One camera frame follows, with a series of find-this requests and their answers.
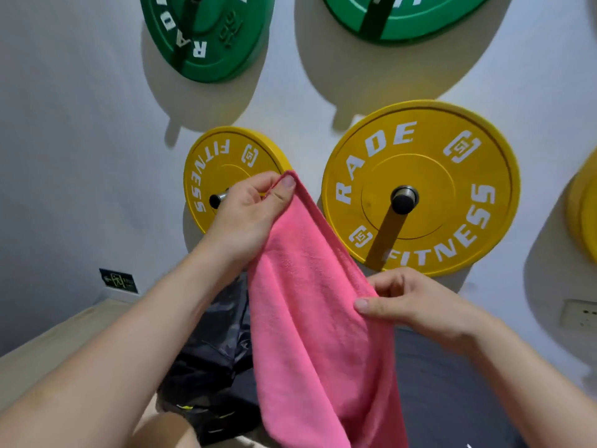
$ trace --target left hand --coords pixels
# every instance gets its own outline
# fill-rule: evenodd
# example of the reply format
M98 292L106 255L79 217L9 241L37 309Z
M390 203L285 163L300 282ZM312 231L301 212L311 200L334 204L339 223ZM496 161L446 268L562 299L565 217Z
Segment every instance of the left hand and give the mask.
M273 222L290 204L296 182L282 179L273 171L262 172L233 185L221 204L214 222L200 244L210 244L214 254L224 255L226 283L233 280L265 244Z

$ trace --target hand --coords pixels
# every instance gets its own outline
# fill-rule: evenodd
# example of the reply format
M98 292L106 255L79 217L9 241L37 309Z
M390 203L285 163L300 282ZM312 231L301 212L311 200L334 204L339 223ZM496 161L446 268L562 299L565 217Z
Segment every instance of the hand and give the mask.
M481 308L410 268L378 273L369 282L381 298L355 301L359 313L406 324L458 354L470 354L478 329L492 320Z
M210 244L214 254L224 255L228 283L237 276L265 244L273 222L287 208L296 182L284 177L271 193L261 199L280 178L273 171L262 172L238 182L228 191L215 220L201 244Z

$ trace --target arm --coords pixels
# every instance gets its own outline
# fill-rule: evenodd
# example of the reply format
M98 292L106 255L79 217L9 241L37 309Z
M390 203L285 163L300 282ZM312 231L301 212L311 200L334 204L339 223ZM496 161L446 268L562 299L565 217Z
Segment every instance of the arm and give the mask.
M360 299L366 316L407 324L466 355L489 381L532 448L589 448L597 404L544 361L502 321L412 269L369 278L386 299Z
M137 304L0 415L0 446L119 447L215 295L251 260L294 192L279 176L230 189L209 232Z

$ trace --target fingernail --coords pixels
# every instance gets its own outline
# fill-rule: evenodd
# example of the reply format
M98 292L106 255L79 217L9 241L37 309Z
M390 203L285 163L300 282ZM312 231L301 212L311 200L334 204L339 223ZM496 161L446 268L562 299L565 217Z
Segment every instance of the fingernail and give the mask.
M292 177L288 174L287 176L284 176L282 178L282 185L284 187L291 188L296 185L296 181L294 180L294 177Z
M369 302L366 299L356 299L354 301L354 308L359 312L367 311Z

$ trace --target forearm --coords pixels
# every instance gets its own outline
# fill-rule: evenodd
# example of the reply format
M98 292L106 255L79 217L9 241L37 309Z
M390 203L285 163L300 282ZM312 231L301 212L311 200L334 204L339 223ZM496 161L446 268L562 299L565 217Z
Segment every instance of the forearm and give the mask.
M501 321L479 325L472 361L531 448L590 448L597 406Z
M130 311L0 417L0 445L118 447L221 286L200 245Z

